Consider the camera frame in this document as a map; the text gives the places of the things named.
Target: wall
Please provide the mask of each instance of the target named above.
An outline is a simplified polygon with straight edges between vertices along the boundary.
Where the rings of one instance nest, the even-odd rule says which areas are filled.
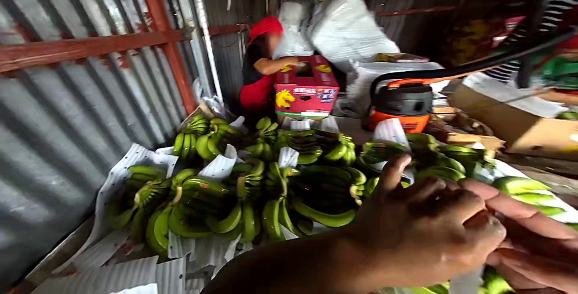
[[[148,31],[144,0],[0,0],[0,44]],[[158,47],[0,76],[0,290],[91,211],[131,143],[168,145],[184,118]]]

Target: vacuum hose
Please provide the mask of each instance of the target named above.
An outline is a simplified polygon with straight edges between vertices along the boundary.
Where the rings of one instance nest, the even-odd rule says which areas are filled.
[[[378,83],[384,80],[403,79],[403,78],[440,78],[446,76],[456,76],[456,77],[464,76],[469,74],[470,72],[490,69],[495,65],[504,64],[507,63],[508,61],[541,51],[542,49],[553,47],[559,44],[560,42],[566,41],[574,37],[575,32],[576,32],[575,27],[568,27],[559,32],[551,32],[544,34],[539,38],[535,38],[533,40],[523,40],[516,44],[515,51],[505,52],[504,54],[499,54],[485,60],[474,61],[469,64],[452,67],[451,69],[403,71],[403,72],[383,74],[382,76],[377,77],[371,83],[370,97],[372,100],[372,104]]]

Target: finger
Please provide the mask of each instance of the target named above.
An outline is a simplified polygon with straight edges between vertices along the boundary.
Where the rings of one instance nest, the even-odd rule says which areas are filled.
[[[578,261],[578,239],[551,239],[529,231],[513,219],[502,218],[502,224],[508,230],[508,237],[515,247],[561,262]]]
[[[520,274],[516,270],[510,268],[502,262],[502,255],[498,252],[489,254],[486,263],[497,269],[500,276],[502,276],[515,290],[520,289],[539,289],[546,288],[542,283],[537,283],[526,276]]]
[[[465,189],[454,190],[442,196],[439,205],[443,214],[459,224],[463,224],[486,208],[486,204],[480,196]]]
[[[490,212],[483,210],[464,223],[468,242],[482,248],[487,256],[506,238],[506,228]]]
[[[551,239],[578,239],[578,233],[571,227],[545,216],[538,209],[502,194],[494,187],[471,180],[459,181],[458,183],[464,189],[478,194],[486,201],[488,207],[513,219],[529,231]]]
[[[546,286],[578,293],[578,268],[549,258],[509,249],[499,249],[504,265]]]
[[[379,177],[379,182],[375,189],[378,197],[385,196],[399,185],[403,169],[405,169],[411,161],[412,157],[409,154],[401,154],[396,159],[387,162],[381,172],[381,177]]]
[[[407,188],[407,198],[410,202],[420,203],[426,201],[431,195],[444,189],[446,183],[444,179],[438,177],[428,177],[425,180]]]

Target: banana box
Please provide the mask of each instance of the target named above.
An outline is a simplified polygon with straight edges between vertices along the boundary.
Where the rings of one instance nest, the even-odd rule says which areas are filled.
[[[278,115],[327,117],[339,85],[321,55],[298,57],[297,67],[285,66],[276,75],[275,111]]]

